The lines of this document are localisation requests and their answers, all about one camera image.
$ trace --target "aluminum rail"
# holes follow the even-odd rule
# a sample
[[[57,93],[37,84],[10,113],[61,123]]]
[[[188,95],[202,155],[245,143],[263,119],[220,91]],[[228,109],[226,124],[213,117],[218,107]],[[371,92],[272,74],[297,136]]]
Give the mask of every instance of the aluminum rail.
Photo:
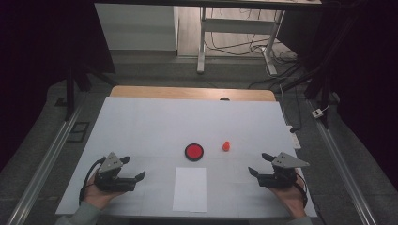
[[[47,150],[46,155],[40,162],[38,169],[30,180],[29,185],[26,187],[22,197],[20,198],[20,201],[12,212],[11,217],[8,219],[7,225],[24,224],[33,204],[35,203],[36,198],[46,182],[51,169],[53,168],[53,165],[55,164],[56,159],[58,158],[59,153],[61,152],[62,147],[64,146],[65,141],[67,140],[73,124],[82,109],[85,98],[86,94],[82,93],[77,97],[77,106],[74,113],[71,115],[70,119],[64,122],[64,124],[58,130],[52,144]]]
[[[311,112],[315,110],[310,100],[307,100],[307,104]],[[352,198],[352,202],[358,211],[358,215],[360,216],[362,223],[365,225],[376,225],[377,222],[375,221],[375,216],[373,215],[372,210],[369,207],[369,204],[366,202],[365,198],[363,197],[360,187],[358,187],[357,183],[355,182],[355,179],[351,171],[349,170],[338,145],[334,141],[333,136],[331,135],[328,129],[325,129],[320,120],[316,120],[316,125],[319,129],[319,132],[323,140],[325,141],[325,144],[330,152],[331,158],[333,159],[334,164],[337,167],[337,171],[339,172],[340,176],[343,179],[345,188],[350,197]]]

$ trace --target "white wall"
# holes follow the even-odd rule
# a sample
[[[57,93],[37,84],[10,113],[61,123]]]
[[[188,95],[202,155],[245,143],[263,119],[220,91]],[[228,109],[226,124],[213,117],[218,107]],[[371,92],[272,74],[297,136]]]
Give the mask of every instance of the white wall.
[[[96,4],[110,50],[175,51],[177,7]]]

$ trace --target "gray fabric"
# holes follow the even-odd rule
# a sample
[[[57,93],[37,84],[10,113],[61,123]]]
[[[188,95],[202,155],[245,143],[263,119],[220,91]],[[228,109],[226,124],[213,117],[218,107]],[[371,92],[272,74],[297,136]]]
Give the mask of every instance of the gray fabric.
[[[286,225],[312,225],[311,219],[309,217],[301,217],[293,219],[288,222]]]
[[[100,212],[94,205],[82,202],[72,217],[63,216],[56,221],[55,225],[95,225]]]

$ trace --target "black mount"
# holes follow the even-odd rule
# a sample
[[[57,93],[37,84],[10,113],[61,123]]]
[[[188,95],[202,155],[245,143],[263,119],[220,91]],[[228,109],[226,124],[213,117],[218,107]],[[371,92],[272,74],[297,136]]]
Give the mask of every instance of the black mount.
[[[117,177],[123,164],[127,164],[129,160],[130,157],[119,159],[115,153],[111,153],[100,165],[94,184],[102,191],[134,191],[135,184],[144,179],[145,172],[141,172],[134,178]]]
[[[249,167],[249,173],[257,178],[260,187],[266,188],[290,188],[296,187],[302,195],[304,207],[307,204],[307,193],[296,183],[298,175],[295,168],[310,166],[310,163],[292,157],[286,153],[280,153],[277,157],[262,154],[263,159],[272,163],[273,174],[259,174],[258,171]]]

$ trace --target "metal rod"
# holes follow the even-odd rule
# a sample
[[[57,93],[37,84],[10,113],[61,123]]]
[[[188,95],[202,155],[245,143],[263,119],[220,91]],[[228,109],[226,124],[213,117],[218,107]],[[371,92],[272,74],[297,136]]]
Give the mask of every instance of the metal rod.
[[[202,17],[200,21],[200,43],[198,53],[198,65],[196,72],[203,74],[205,72],[205,24],[206,24],[206,8],[202,7]]]
[[[315,110],[311,105],[310,100],[307,100],[307,104],[310,108],[310,111]],[[376,225],[377,223],[375,221],[375,216],[373,215],[369,204],[363,197],[362,191],[355,182],[355,179],[349,170],[339,147],[334,141],[333,136],[328,129],[324,128],[320,120],[316,120],[316,125],[318,126],[319,132],[321,133],[321,136],[330,152],[331,158],[336,165],[337,171],[343,179],[345,188],[352,198],[353,204],[358,211],[358,215],[360,216],[362,223],[366,225]]]
[[[271,51],[272,51],[272,46],[274,44],[276,35],[278,34],[279,27],[281,25],[284,11],[276,11],[276,14],[277,14],[276,19],[275,19],[274,25],[272,27],[272,30],[270,32],[267,47],[265,48],[265,51],[263,52],[264,59],[266,60],[267,68],[269,71],[269,75],[277,75],[278,74],[276,71],[276,68],[272,62]]]
[[[55,164],[56,159],[58,158],[59,153],[61,152],[61,149],[70,133],[70,130],[73,127],[74,122],[76,121],[82,109],[85,96],[86,94],[82,94],[82,97],[78,96],[78,106],[76,107],[76,110],[71,115],[70,119],[65,121],[59,129],[52,144],[47,150],[46,155],[40,162],[38,169],[36,170],[29,182],[29,185],[26,187],[26,190],[20,198],[20,201],[12,212],[11,217],[8,219],[7,225],[24,224],[33,204],[35,203],[36,198],[46,182],[51,169],[53,168],[53,165]]]

